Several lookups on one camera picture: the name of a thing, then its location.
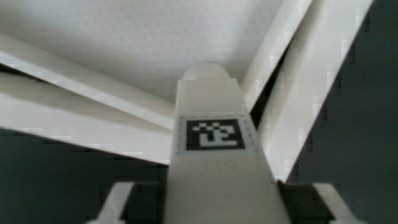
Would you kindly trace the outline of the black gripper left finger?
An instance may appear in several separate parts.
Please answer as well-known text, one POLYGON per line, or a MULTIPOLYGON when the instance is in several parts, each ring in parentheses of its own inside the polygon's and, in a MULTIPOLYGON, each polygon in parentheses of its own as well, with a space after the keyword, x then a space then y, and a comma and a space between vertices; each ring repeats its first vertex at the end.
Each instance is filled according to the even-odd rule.
POLYGON ((84 224, 157 224, 161 196, 159 182, 115 182, 97 215, 84 224))

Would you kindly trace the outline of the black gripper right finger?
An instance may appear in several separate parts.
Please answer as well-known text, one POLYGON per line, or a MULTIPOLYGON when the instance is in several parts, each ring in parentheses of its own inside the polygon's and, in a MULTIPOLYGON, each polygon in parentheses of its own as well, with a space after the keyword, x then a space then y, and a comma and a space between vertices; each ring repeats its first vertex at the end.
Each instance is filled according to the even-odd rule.
POLYGON ((276 182, 291 224, 367 224, 354 216, 328 183, 276 182))

